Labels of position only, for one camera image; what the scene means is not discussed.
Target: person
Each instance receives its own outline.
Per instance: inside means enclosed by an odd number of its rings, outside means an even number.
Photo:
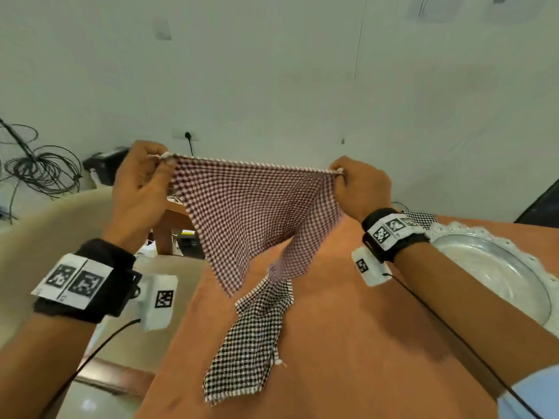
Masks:
[[[117,172],[112,220],[97,250],[125,258],[144,244],[165,211],[167,187],[175,167],[172,160],[159,161],[159,155],[165,152],[167,148],[156,142],[137,141],[132,145]],[[334,182],[334,195],[349,217],[362,223],[372,212],[391,206],[391,181],[382,170],[348,157],[331,166],[339,168],[344,174]],[[559,340],[555,336],[428,242],[403,248],[395,255],[394,264],[409,288],[505,382],[516,384],[516,392],[538,415],[556,417],[559,403],[556,396],[551,396],[554,390],[559,394]],[[0,412],[4,418],[35,418],[41,414],[76,371],[95,321],[100,320],[68,311],[53,315],[49,310],[45,310],[49,314],[37,310],[0,351]],[[508,394],[499,400],[499,414],[507,419],[534,417]]]

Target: orange table surface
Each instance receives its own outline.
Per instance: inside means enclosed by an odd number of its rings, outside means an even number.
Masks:
[[[551,273],[559,271],[552,256],[559,230],[459,221],[510,238]],[[495,402],[454,357],[423,307],[394,280],[365,285],[351,259],[362,233],[343,218],[309,272],[293,280],[295,304],[278,343],[287,367],[272,366],[261,393],[215,407],[204,402],[202,381],[237,318],[234,302],[265,276],[282,246],[252,261],[233,299],[208,267],[136,418],[495,418]]]

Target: maroon checkered cloth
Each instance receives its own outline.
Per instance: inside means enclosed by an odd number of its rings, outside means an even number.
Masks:
[[[332,193],[335,171],[164,156],[178,161],[173,185],[229,296],[243,286],[253,257],[291,237],[269,277],[306,273],[342,216]]]

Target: light blue sleeve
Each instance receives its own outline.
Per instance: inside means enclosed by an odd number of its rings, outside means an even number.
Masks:
[[[559,365],[530,375],[513,390],[543,419],[559,417]],[[534,419],[509,393],[499,398],[499,419]]]

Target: checkered cloth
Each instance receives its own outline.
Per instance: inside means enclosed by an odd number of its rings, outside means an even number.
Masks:
[[[438,222],[437,218],[429,213],[409,212],[407,210],[404,210],[403,213],[408,215],[410,219],[415,220],[419,225],[423,227],[425,231],[429,231],[431,225]]]
[[[291,281],[267,276],[235,303],[239,318],[227,333],[204,378],[210,405],[227,397],[255,394],[264,388],[271,366],[281,364],[277,340],[283,314],[293,304]]]
[[[335,171],[168,156],[178,161],[177,196],[229,296],[243,285],[253,257],[289,238],[268,275],[276,282],[305,274],[342,217],[332,193]]]

